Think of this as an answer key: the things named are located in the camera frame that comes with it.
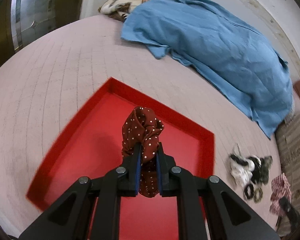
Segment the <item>red white striped scrunchie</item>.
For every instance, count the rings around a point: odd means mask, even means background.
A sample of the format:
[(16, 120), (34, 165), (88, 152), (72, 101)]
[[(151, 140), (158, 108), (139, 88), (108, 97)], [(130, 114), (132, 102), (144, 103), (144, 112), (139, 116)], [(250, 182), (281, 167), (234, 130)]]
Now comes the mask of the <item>red white striped scrunchie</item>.
[(269, 211), (280, 217), (285, 217), (285, 211), (280, 205), (280, 199), (285, 198), (290, 204), (292, 200), (292, 192), (287, 176), (282, 173), (271, 181), (271, 205)]

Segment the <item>black white hair clip bundle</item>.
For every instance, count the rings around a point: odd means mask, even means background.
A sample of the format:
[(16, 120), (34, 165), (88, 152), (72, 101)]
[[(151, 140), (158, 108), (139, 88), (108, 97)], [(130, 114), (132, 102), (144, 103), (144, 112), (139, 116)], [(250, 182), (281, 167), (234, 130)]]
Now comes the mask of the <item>black white hair clip bundle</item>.
[(253, 177), (253, 173), (261, 167), (261, 159), (255, 155), (244, 157), (241, 154), (239, 144), (235, 144), (232, 153), (229, 154), (230, 173), (236, 184), (245, 188)]

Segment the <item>grey velvet scrunchie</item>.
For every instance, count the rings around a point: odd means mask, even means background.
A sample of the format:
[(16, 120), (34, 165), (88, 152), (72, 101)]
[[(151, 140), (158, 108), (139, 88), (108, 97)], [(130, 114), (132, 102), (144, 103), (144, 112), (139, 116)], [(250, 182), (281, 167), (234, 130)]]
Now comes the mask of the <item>grey velvet scrunchie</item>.
[(267, 185), (269, 182), (269, 171), (273, 163), (271, 155), (260, 158), (261, 165), (259, 168), (255, 168), (254, 184)]

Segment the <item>dark red polka-dot scrunchie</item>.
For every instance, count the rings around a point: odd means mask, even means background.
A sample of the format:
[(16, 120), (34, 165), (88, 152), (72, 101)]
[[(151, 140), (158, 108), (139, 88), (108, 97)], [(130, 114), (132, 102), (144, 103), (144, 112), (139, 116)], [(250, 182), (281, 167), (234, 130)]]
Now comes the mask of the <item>dark red polka-dot scrunchie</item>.
[(140, 106), (132, 110), (122, 126), (123, 158), (133, 154), (136, 144), (142, 145), (139, 193), (147, 198), (159, 193), (156, 154), (163, 130), (164, 124), (154, 111)]

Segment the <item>red tray box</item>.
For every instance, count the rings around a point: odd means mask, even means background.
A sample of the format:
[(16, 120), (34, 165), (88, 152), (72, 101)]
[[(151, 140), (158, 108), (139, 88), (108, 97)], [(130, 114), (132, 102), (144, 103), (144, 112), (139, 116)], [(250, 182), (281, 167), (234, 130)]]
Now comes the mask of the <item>red tray box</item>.
[[(160, 146), (176, 165), (206, 179), (213, 173), (214, 135), (199, 124), (111, 78), (85, 103), (40, 165), (27, 197), (42, 213), (77, 179), (100, 178), (122, 164), (122, 126), (136, 106), (164, 123)], [(118, 239), (179, 239), (175, 197), (121, 197)]]

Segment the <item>striped beige pillow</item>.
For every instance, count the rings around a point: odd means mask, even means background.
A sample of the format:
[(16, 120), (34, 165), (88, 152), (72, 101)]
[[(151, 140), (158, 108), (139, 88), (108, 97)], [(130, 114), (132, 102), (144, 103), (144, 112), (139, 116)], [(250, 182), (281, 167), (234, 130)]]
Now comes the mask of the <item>striped beige pillow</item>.
[(300, 213), (300, 113), (288, 124), (282, 123), (275, 132), (281, 170), (292, 192), (291, 204)]

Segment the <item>pink quilted bedspread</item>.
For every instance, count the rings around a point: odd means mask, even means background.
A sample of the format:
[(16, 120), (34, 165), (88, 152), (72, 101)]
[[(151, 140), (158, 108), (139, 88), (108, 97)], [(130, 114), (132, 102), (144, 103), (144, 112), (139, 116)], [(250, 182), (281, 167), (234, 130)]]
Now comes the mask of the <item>pink quilted bedspread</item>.
[(235, 187), (225, 162), (235, 144), (243, 154), (271, 155), (270, 177), (281, 173), (274, 138), (267, 138), (196, 71), (169, 56), (121, 39), (121, 23), (93, 16), (59, 28), (0, 68), (0, 225), (19, 236), (39, 216), (26, 199), (38, 166), (59, 133), (110, 77), (133, 87), (215, 135), (215, 174)]

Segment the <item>blue cloth sheet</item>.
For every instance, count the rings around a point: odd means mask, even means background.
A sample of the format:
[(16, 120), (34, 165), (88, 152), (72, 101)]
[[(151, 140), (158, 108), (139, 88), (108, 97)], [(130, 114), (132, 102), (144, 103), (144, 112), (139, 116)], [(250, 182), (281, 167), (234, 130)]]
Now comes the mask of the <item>blue cloth sheet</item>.
[(287, 62), (262, 33), (211, 0), (150, 0), (128, 16), (121, 38), (193, 67), (267, 137), (292, 109)]

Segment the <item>wooden glass door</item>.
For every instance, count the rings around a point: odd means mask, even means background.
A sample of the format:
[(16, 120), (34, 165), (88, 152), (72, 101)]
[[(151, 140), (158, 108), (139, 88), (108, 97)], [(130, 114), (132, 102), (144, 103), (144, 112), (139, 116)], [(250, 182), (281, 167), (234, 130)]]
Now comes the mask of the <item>wooden glass door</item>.
[(38, 38), (79, 20), (83, 0), (0, 0), (0, 67)]

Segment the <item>white brown patterned cloth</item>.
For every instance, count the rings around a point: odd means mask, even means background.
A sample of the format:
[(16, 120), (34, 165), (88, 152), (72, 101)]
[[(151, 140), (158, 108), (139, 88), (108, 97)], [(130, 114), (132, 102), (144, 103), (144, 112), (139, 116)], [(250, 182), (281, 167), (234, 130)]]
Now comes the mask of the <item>white brown patterned cloth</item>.
[(98, 8), (98, 12), (117, 21), (125, 22), (132, 11), (150, 0), (107, 0)]

